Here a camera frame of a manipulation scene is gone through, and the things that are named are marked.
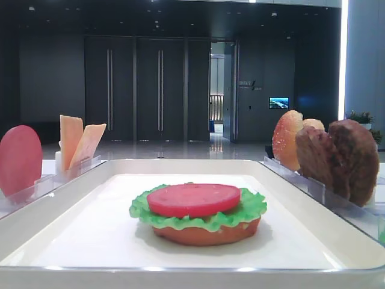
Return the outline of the brown meat patty front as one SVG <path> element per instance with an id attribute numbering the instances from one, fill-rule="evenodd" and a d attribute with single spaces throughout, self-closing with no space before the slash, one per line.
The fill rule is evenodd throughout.
<path id="1" fill-rule="evenodd" d="M 304 126 L 295 136 L 300 174 L 315 179 L 333 193 L 349 199 L 348 172 L 332 137 L 321 129 Z"/>

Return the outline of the brown meat patty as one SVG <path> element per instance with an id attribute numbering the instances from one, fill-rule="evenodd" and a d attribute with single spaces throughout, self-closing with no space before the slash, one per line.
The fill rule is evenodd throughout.
<path id="1" fill-rule="evenodd" d="M 333 193 L 349 199 L 348 172 L 332 137 L 321 129 L 304 126 L 295 136 L 300 174 L 315 179 Z"/>
<path id="2" fill-rule="evenodd" d="M 380 166 L 377 144 L 368 129 L 350 119 L 332 122 L 328 133 L 346 171 L 348 200 L 363 207 L 376 186 Z"/>

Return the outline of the red tomato slice on burger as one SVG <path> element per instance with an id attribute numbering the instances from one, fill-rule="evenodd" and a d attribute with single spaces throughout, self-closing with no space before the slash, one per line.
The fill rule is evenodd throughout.
<path id="1" fill-rule="evenodd" d="M 241 189 L 223 184 L 169 185 L 146 199 L 151 212 L 165 217 L 206 217 L 233 209 L 240 203 Z"/>

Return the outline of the green lettuce leaf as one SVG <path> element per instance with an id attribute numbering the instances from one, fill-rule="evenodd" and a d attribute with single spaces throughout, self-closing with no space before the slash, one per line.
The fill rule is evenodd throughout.
<path id="1" fill-rule="evenodd" d="M 131 203 L 129 214 L 132 218 L 139 219 L 153 228 L 166 228 L 182 230 L 185 228 L 203 228 L 209 232 L 219 230 L 221 226 L 234 227 L 241 222 L 256 220 L 267 211 L 265 196 L 260 193 L 252 193 L 247 188 L 241 189 L 240 203 L 231 210 L 219 212 L 206 217 L 165 217 L 151 212 L 146 197 L 157 189 L 169 185 L 160 185 L 151 190 L 145 191 L 137 196 Z"/>

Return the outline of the leaning orange cheese slice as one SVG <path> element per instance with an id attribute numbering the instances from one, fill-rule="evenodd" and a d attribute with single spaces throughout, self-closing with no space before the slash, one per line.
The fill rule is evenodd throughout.
<path id="1" fill-rule="evenodd" d="M 106 124 L 87 125 L 83 135 L 77 145 L 74 156 L 70 162 L 69 169 L 75 167 L 82 161 L 91 159 L 96 151 L 96 148 L 104 134 Z"/>

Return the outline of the tall orange cheese slice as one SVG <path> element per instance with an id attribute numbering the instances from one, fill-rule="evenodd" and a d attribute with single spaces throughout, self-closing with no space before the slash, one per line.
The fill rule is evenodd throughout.
<path id="1" fill-rule="evenodd" d="M 66 171 L 70 167 L 78 143 L 83 134 L 83 121 L 80 117 L 60 116 L 60 148 L 61 168 Z"/>

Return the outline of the brown meat patty rear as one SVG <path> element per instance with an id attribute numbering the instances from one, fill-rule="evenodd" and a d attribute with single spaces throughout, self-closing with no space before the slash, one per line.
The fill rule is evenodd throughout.
<path id="1" fill-rule="evenodd" d="M 328 133 L 346 171 L 348 200 L 363 207 L 376 186 L 380 166 L 377 144 L 368 129 L 350 119 L 332 122 Z"/>

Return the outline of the upright red tomato slice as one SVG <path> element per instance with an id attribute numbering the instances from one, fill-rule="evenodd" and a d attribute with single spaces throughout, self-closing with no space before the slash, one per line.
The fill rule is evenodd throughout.
<path id="1" fill-rule="evenodd" d="M 43 151 L 39 136 L 29 126 L 9 129 L 1 139 L 1 190 L 5 197 L 22 203 L 42 175 Z"/>

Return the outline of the bottom bun slice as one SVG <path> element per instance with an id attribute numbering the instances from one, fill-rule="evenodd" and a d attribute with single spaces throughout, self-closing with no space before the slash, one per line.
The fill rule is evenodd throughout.
<path id="1" fill-rule="evenodd" d="M 250 222 L 241 222 L 234 227 L 221 226 L 215 232 L 203 228 L 190 227 L 182 230 L 153 228 L 154 233 L 162 238 L 186 246 L 218 246 L 236 243 L 254 236 L 261 218 Z"/>

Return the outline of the seeded top bun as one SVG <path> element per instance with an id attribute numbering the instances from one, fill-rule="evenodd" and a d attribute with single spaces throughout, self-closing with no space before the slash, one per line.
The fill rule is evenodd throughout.
<path id="1" fill-rule="evenodd" d="M 295 136 L 303 129 L 303 115 L 296 110 L 286 112 L 276 124 L 272 138 L 274 158 L 290 170 L 300 168 Z"/>

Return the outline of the white rectangular tray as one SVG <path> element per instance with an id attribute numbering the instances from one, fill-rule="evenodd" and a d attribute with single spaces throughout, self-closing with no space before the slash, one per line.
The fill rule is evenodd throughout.
<path id="1" fill-rule="evenodd" d="M 257 234 L 187 247 L 129 215 L 162 184 L 265 196 Z M 249 160 L 107 161 L 1 220 L 2 288 L 383 288 L 377 221 Z"/>

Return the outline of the potted green plant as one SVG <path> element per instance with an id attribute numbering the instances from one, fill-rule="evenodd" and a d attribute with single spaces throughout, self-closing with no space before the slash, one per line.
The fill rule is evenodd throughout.
<path id="1" fill-rule="evenodd" d="M 383 139 L 383 135 L 380 130 L 374 130 L 372 128 L 372 124 L 374 122 L 374 117 L 371 116 L 370 112 L 361 112 L 358 113 L 352 110 L 350 113 L 346 113 L 346 118 L 350 120 L 354 120 L 361 124 L 364 128 L 371 132 L 375 142 L 377 145 L 380 145 Z"/>

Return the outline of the clear acrylic left holder rack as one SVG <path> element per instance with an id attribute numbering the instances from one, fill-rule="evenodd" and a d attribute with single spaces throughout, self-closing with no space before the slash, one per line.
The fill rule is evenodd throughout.
<path id="1" fill-rule="evenodd" d="M 97 155 L 92 159 L 83 161 L 78 166 L 64 173 L 58 172 L 57 174 L 45 175 L 36 180 L 31 187 L 12 194 L 9 197 L 6 197 L 3 192 L 1 192 L 1 218 L 14 213 L 18 209 L 25 207 L 43 196 L 51 194 L 56 188 L 74 180 L 101 163 L 101 156 Z"/>

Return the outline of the clear acrylic holder rack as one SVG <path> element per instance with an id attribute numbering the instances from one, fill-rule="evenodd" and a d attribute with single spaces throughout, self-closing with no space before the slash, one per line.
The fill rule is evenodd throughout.
<path id="1" fill-rule="evenodd" d="M 9 197 L 6 197 L 3 192 L 1 192 L 1 218 L 14 213 L 18 209 L 25 207 L 43 196 L 51 194 L 56 188 L 74 180 L 101 163 L 101 156 L 97 155 L 92 159 L 83 161 L 78 166 L 64 173 L 58 172 L 57 174 L 45 175 L 36 180 L 31 187 L 12 194 Z"/>
<path id="2" fill-rule="evenodd" d="M 263 164 L 339 217 L 384 244 L 384 175 L 377 176 L 377 183 L 368 203 L 358 207 L 326 189 L 319 181 L 305 178 L 282 166 L 275 159 L 265 157 Z"/>

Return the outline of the wall display screen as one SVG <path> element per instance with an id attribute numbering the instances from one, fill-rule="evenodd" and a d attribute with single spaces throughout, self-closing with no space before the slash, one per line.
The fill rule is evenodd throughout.
<path id="1" fill-rule="evenodd" d="M 285 97 L 270 97 L 269 98 L 269 109 L 288 109 L 289 98 Z"/>

